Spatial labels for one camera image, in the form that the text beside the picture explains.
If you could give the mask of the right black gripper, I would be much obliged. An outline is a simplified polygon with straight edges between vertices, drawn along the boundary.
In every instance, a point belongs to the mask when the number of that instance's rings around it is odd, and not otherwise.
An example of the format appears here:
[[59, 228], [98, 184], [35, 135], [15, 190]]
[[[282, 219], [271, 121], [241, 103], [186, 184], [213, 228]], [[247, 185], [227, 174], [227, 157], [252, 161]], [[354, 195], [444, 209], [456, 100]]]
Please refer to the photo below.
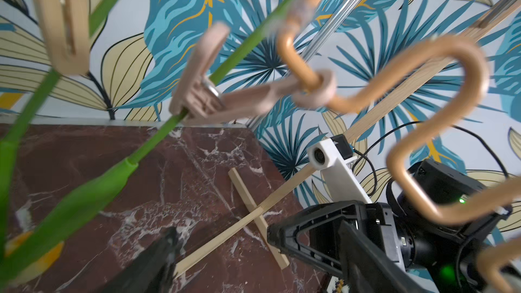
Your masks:
[[392, 209], [343, 201], [307, 208], [268, 226], [268, 243], [342, 279], [350, 292], [406, 292]]

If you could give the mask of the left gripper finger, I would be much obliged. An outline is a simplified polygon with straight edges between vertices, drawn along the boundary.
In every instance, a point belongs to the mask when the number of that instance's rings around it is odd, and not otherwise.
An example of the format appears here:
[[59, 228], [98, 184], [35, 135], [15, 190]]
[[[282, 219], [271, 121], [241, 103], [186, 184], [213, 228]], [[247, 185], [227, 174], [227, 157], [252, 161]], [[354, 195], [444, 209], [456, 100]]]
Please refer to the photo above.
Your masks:
[[168, 292], [180, 252], [179, 233], [170, 227], [98, 292]]

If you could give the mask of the tan wavy clothes hanger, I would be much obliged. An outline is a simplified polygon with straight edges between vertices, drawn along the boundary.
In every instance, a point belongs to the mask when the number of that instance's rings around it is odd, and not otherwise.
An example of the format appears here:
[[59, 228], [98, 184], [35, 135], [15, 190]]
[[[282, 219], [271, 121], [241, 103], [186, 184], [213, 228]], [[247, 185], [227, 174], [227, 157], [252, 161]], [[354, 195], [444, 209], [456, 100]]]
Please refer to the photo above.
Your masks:
[[[370, 110], [362, 120], [344, 133], [348, 141], [354, 141], [361, 136], [370, 126], [374, 125], [386, 113], [406, 100], [453, 60], [457, 59], [459, 63], [466, 68], [466, 77], [475, 76], [474, 68], [479, 68], [480, 71], [486, 71], [487, 68], [484, 66], [484, 54], [477, 45], [477, 42], [519, 8], [520, 0], [500, 0], [488, 12], [484, 13], [478, 21], [474, 22], [472, 26], [462, 32], [462, 34], [444, 35], [437, 39], [429, 39], [426, 42], [420, 43], [412, 49], [414, 54], [433, 54], [435, 49], [443, 49], [444, 51], [435, 57], [430, 56], [420, 59], [420, 62], [415, 64], [415, 66], [419, 68], [417, 71], [413, 71], [412, 68], [409, 68], [407, 71], [398, 72], [397, 67], [388, 64], [386, 68], [390, 72], [400, 77], [407, 76], [408, 79], [398, 85], [388, 97], [384, 98], [376, 107]], [[248, 224], [260, 220], [264, 213], [283, 200], [293, 189], [297, 188], [299, 184], [310, 177], [315, 171], [316, 169], [311, 165], [307, 165], [298, 171], [291, 179], [287, 180], [281, 187], [270, 194], [262, 203], [253, 208], [252, 212], [247, 216], [181, 260], [173, 272], [173, 278], [180, 278], [190, 270], [190, 268], [206, 258], [207, 255], [215, 251]]]

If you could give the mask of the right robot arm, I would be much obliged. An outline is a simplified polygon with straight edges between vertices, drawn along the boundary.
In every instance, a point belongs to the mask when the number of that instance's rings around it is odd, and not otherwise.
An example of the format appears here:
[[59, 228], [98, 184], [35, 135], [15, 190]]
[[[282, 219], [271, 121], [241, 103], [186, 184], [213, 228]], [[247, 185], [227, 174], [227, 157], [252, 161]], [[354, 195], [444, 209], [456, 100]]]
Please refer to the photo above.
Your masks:
[[420, 292], [408, 276], [428, 271], [441, 292], [519, 292], [520, 273], [502, 247], [485, 239], [512, 213], [503, 187], [435, 161], [389, 167], [386, 203], [326, 203], [270, 225], [271, 245], [344, 280], [351, 292]]

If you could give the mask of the yellow tulip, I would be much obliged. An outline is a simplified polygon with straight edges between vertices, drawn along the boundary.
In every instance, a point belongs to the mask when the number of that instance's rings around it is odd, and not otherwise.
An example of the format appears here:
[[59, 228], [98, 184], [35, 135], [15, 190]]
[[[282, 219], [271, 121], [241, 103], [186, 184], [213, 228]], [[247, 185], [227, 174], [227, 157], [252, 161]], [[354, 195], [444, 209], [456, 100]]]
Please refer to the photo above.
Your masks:
[[[101, 0], [95, 10], [88, 15], [86, 22], [88, 26], [87, 44], [90, 44], [91, 38], [93, 38], [96, 31], [101, 27], [103, 20], [108, 17], [109, 12], [117, 2], [118, 0]], [[20, 140], [26, 133], [36, 112], [40, 110], [47, 97], [50, 96], [51, 91], [61, 79], [62, 74], [55, 69], [51, 69], [47, 72], [32, 98], [15, 120], [12, 128], [5, 137], [1, 139], [1, 258], [5, 256], [9, 190]]]

